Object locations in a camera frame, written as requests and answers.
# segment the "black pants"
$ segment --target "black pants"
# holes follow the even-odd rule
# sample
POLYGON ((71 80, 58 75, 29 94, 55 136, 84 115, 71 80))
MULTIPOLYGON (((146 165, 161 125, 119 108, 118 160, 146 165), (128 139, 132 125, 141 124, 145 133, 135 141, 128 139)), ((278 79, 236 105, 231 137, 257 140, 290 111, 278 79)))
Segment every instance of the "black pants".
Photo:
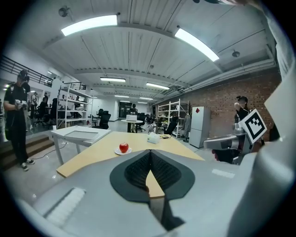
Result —
POLYGON ((15 118, 12 125, 11 143, 14 154, 20 164, 24 163, 28 159, 26 151, 26 123, 25 117, 15 118))
POLYGON ((31 115, 30 115, 30 119, 34 118, 34 105, 31 105, 31 115))

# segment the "gray floor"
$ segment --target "gray floor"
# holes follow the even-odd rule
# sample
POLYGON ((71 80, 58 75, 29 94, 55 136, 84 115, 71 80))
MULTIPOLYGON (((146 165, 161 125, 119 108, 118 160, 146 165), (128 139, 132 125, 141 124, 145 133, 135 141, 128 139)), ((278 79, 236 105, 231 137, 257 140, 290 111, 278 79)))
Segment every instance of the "gray floor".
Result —
MULTIPOLYGON (((123 123, 120 120, 109 122, 108 124, 109 129, 112 131, 127 131, 126 123, 123 123)), ((146 131, 143 131, 143 133, 148 133, 148 128, 146 127, 146 125, 144 126, 144 128, 146 129, 146 131)), ((191 146, 189 143, 184 143, 183 139, 178 140, 183 145, 200 155, 204 160, 208 162, 215 162, 214 156, 210 150, 198 149, 191 146)), ((65 144, 61 141, 59 145, 60 148, 62 148, 61 154, 64 161, 68 161, 75 155, 77 155, 75 144, 65 144)), ((86 149, 86 147, 83 146, 81 146, 80 148, 81 151, 86 149)), ((12 188, 14 195, 24 199, 32 205, 42 193, 44 193, 53 185, 57 184, 63 178, 56 172, 56 169, 59 167, 59 162, 56 157, 54 146, 47 148, 46 150, 32 156, 31 158, 37 160, 35 160, 36 163, 34 165, 29 166, 29 171, 24 172, 19 166, 14 166, 5 172, 5 177, 7 183, 12 188)), ((158 208, 157 205, 162 205, 162 201, 153 200, 153 202, 156 204, 156 207, 154 208, 155 215, 160 218, 161 213, 159 212, 159 210, 161 208, 158 208)))

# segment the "white ceiling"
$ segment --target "white ceiling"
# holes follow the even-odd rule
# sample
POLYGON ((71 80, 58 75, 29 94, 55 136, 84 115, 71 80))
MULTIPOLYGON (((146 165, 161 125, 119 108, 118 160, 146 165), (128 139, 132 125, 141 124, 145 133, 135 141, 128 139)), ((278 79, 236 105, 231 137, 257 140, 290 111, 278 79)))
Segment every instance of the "white ceiling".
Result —
POLYGON ((28 12, 16 36, 97 91, 157 100, 164 98, 164 92, 147 87, 147 82, 177 90, 242 64, 268 59, 262 19, 251 7, 202 0, 199 4, 192 0, 51 0, 28 12), (73 21, 58 15, 64 5, 71 9, 73 21), (62 35, 61 29, 74 22, 118 12, 118 27, 62 35), (214 63, 176 39, 178 25, 220 59, 214 63), (240 57, 232 56, 234 50, 240 57), (103 82, 102 76, 125 78, 126 83, 103 82))

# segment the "apple on plate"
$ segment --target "apple on plate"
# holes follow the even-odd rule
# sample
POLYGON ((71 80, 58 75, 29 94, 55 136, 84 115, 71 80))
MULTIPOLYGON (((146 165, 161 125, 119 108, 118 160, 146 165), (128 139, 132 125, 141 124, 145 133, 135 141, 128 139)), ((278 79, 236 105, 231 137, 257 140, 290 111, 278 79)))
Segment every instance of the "apple on plate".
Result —
POLYGON ((129 149, 129 145, 127 143, 121 143, 119 145, 119 149, 122 153, 125 153, 129 149))

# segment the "white shelving unit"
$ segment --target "white shelving unit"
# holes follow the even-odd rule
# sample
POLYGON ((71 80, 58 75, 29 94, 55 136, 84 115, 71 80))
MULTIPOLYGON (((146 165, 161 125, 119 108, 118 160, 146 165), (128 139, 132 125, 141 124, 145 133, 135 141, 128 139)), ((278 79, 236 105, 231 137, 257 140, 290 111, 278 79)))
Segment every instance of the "white shelving unit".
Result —
POLYGON ((57 128, 59 128, 63 123, 65 123, 65 127, 67 127, 67 123, 68 122, 74 122, 74 121, 83 121, 83 126, 92 126, 92 116, 90 118, 87 117, 86 112, 87 111, 91 111, 91 115, 93 113, 93 97, 88 95, 88 94, 84 94, 80 91, 74 90, 72 88, 70 88, 70 85, 67 87, 60 87, 59 90, 59 94, 58 94, 58 99, 59 101, 64 101, 66 102, 65 104, 65 109, 58 109, 59 105, 56 108, 56 120, 57 120, 57 128), (61 91, 67 92, 66 94, 64 94, 64 99, 60 98, 61 95, 61 91), (74 100, 74 97, 79 96, 79 98, 83 97, 84 101, 80 101, 80 100, 74 100), (81 106, 84 107, 84 110, 73 110, 73 109, 67 109, 68 106, 72 107, 72 105, 74 105, 74 103, 79 103, 81 106), (65 112, 65 118, 58 118, 58 112, 65 112), (81 118, 67 118, 67 112, 78 112, 82 114, 81 118))
POLYGON ((157 117, 158 118, 167 118, 167 122, 162 123, 164 127, 169 126, 170 119, 172 118, 172 112, 178 112, 178 125, 176 126, 175 130, 173 131, 173 135, 176 137, 182 136, 181 130, 184 128, 184 119, 186 114, 188 113, 188 105, 189 102, 184 102, 179 99, 176 102, 169 102, 166 105, 158 106, 157 117))

